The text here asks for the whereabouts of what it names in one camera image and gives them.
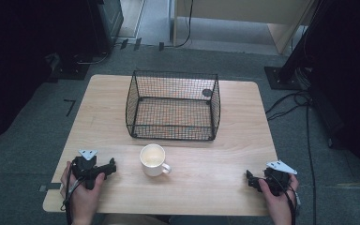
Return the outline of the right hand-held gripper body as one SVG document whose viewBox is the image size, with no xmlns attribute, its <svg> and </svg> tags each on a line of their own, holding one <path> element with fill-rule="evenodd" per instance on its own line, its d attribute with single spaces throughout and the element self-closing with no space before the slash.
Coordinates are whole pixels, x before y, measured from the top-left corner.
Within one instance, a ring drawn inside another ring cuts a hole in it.
<svg viewBox="0 0 360 225">
<path fill-rule="evenodd" d="M 264 180 L 270 188 L 273 195 L 278 196 L 289 184 L 289 175 L 297 175 L 297 170 L 287 165 L 281 160 L 270 161 L 266 163 L 266 169 L 263 171 Z"/>
</svg>

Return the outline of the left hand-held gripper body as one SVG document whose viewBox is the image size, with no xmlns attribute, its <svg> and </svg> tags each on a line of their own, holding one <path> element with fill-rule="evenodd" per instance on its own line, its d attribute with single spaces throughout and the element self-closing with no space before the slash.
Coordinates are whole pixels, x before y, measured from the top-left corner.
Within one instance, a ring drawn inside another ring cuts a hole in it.
<svg viewBox="0 0 360 225">
<path fill-rule="evenodd" d="M 71 169 L 77 179 L 84 182 L 87 189 L 95 187 L 96 178 L 103 173 L 104 178 L 108 176 L 106 165 L 97 167 L 97 150 L 80 150 L 80 155 L 72 161 Z"/>
</svg>

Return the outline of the white cup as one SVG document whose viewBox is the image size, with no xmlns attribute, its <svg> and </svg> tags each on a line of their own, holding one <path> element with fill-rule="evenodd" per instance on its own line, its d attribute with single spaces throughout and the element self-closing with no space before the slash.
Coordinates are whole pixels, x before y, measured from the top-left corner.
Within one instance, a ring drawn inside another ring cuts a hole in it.
<svg viewBox="0 0 360 225">
<path fill-rule="evenodd" d="M 165 163 L 166 152 L 158 144 L 146 145 L 140 153 L 140 162 L 143 172 L 148 176 L 159 176 L 170 173 L 172 168 Z"/>
</svg>

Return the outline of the black wire basket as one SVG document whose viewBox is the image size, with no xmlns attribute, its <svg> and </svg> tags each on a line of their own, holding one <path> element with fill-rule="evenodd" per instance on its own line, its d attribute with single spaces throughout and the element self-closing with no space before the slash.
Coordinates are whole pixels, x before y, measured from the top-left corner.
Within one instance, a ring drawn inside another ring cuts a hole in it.
<svg viewBox="0 0 360 225">
<path fill-rule="evenodd" d="M 133 138 L 213 141 L 220 122 L 217 74 L 135 70 L 125 121 Z"/>
</svg>

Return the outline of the person's right hand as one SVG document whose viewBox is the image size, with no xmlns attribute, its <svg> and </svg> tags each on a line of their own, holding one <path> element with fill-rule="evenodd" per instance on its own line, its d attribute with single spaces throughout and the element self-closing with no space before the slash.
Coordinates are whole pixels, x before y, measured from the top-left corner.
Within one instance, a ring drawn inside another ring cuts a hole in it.
<svg viewBox="0 0 360 225">
<path fill-rule="evenodd" d="M 292 222 L 294 222 L 292 208 L 296 206 L 295 191 L 299 185 L 295 175 L 289 175 L 288 189 L 285 193 L 282 193 L 279 196 L 274 196 L 271 193 L 269 186 L 264 180 L 260 179 L 259 183 L 266 201 L 266 207 L 273 223 L 275 220 L 280 219 L 292 220 Z"/>
</svg>

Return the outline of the person's left hand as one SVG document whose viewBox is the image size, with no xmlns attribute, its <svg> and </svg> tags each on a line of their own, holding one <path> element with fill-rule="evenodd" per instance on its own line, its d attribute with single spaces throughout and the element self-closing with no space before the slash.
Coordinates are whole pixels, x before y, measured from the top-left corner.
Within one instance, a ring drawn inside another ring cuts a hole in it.
<svg viewBox="0 0 360 225">
<path fill-rule="evenodd" d="M 71 162 L 67 162 L 67 166 L 63 171 L 61 177 L 62 188 L 60 194 L 63 198 L 66 198 L 67 190 L 72 186 L 76 179 L 73 174 L 68 178 L 68 172 L 71 167 Z M 91 190 L 85 188 L 83 185 L 79 185 L 71 195 L 69 209 L 71 211 L 71 217 L 74 218 L 90 218 L 94 217 L 96 211 L 98 210 L 98 202 L 101 193 L 101 188 L 104 183 L 104 174 L 101 173 L 97 176 L 95 187 Z"/>
</svg>

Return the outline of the grey tape strip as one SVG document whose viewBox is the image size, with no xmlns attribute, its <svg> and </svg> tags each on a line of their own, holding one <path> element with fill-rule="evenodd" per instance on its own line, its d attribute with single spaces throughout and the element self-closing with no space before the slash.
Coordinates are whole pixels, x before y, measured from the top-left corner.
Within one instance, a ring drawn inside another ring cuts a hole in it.
<svg viewBox="0 0 360 225">
<path fill-rule="evenodd" d="M 38 189 L 39 192 L 47 192 L 50 189 L 60 189 L 61 183 L 49 183 L 46 185 L 41 185 Z"/>
</svg>

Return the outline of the black floor plate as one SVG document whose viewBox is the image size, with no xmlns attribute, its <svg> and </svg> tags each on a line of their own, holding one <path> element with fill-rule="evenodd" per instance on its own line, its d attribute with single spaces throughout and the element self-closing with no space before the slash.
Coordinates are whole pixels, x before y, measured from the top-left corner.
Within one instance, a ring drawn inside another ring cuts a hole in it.
<svg viewBox="0 0 360 225">
<path fill-rule="evenodd" d="M 46 62 L 52 69 L 49 77 L 51 82 L 57 80 L 79 80 L 83 81 L 89 69 L 89 65 L 79 63 L 73 56 L 51 53 L 45 57 Z"/>
</svg>

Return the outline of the dark curtain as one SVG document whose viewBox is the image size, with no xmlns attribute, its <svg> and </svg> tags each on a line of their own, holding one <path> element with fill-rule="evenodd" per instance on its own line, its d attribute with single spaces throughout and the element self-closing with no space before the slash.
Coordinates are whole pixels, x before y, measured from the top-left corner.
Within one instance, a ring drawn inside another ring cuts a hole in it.
<svg viewBox="0 0 360 225">
<path fill-rule="evenodd" d="M 322 0 L 305 40 L 329 137 L 360 158 L 360 0 Z"/>
<path fill-rule="evenodd" d="M 45 57 L 74 57 L 69 33 L 82 0 L 0 0 L 0 135 L 52 73 Z"/>
</svg>

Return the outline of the black equipment cabinet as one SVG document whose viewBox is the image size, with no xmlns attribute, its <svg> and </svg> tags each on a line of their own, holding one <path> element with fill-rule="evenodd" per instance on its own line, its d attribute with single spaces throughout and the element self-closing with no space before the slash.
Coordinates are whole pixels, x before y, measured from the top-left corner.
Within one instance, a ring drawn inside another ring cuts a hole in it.
<svg viewBox="0 0 360 225">
<path fill-rule="evenodd" d="M 120 0 L 87 0 L 98 53 L 109 53 L 124 21 Z"/>
</svg>

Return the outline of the light wooden cabinet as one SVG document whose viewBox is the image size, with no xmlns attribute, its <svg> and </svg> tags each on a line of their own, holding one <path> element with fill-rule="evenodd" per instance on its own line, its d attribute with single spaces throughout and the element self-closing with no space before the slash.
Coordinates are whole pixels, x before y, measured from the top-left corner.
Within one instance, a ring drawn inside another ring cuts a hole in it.
<svg viewBox="0 0 360 225">
<path fill-rule="evenodd" d="M 284 53 L 302 24 L 308 24 L 318 0 L 170 0 L 172 43 L 177 45 L 178 17 L 267 23 L 278 53 Z"/>
</svg>

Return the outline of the black stand base plate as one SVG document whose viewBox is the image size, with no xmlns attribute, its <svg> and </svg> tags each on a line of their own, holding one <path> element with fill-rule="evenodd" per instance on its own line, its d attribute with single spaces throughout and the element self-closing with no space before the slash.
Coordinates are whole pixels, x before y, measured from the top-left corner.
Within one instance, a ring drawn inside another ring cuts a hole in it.
<svg viewBox="0 0 360 225">
<path fill-rule="evenodd" d="M 265 67 L 264 72 L 269 85 L 274 90 L 303 90 L 302 84 L 296 70 L 282 67 Z"/>
</svg>

